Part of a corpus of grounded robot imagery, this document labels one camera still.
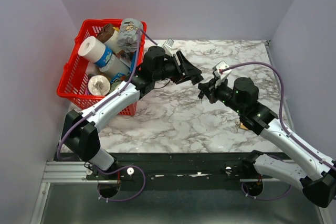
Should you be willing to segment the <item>brass padlock with keys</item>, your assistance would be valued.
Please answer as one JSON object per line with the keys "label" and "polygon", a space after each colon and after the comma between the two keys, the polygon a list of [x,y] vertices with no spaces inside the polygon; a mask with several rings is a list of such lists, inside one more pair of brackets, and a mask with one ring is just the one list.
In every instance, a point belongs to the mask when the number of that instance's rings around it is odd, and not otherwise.
{"label": "brass padlock with keys", "polygon": [[246,126],[244,126],[244,124],[240,121],[237,122],[238,128],[242,129],[242,130],[248,130],[248,128]]}

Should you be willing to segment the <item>black key bunch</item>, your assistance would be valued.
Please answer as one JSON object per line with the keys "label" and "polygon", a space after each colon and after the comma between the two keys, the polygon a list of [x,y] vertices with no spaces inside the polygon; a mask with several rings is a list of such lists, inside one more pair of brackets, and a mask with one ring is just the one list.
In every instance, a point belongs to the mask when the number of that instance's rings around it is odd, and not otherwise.
{"label": "black key bunch", "polygon": [[204,93],[201,91],[201,92],[198,94],[198,99],[200,100],[200,102],[203,101],[203,97],[204,97]]}

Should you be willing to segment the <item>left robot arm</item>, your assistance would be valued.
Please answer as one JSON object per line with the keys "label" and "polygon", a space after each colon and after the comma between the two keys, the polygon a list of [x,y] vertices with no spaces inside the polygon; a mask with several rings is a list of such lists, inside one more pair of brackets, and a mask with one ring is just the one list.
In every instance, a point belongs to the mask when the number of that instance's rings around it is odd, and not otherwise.
{"label": "left robot arm", "polygon": [[99,132],[123,109],[138,102],[154,89],[155,83],[171,80],[175,84],[190,81],[193,85],[203,80],[202,72],[191,64],[181,51],[169,56],[159,46],[151,46],[142,63],[126,77],[111,94],[80,113],[68,112],[60,146],[66,145],[82,161],[98,167],[104,179],[116,175],[116,160],[101,147]]}

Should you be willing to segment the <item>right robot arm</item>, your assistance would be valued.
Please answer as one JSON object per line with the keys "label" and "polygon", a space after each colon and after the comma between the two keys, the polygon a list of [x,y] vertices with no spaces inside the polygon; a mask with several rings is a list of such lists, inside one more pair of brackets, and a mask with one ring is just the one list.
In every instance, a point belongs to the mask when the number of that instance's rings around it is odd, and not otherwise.
{"label": "right robot arm", "polygon": [[207,97],[210,103],[222,102],[237,112],[245,127],[272,142],[295,162],[291,165],[253,151],[243,160],[242,173],[249,178],[257,174],[273,177],[302,190],[313,204],[329,206],[335,197],[335,161],[325,155],[318,159],[319,151],[282,126],[279,116],[258,101],[259,89],[251,78],[237,78],[232,88],[227,80],[219,85],[216,81],[213,78],[198,84],[198,97]]}

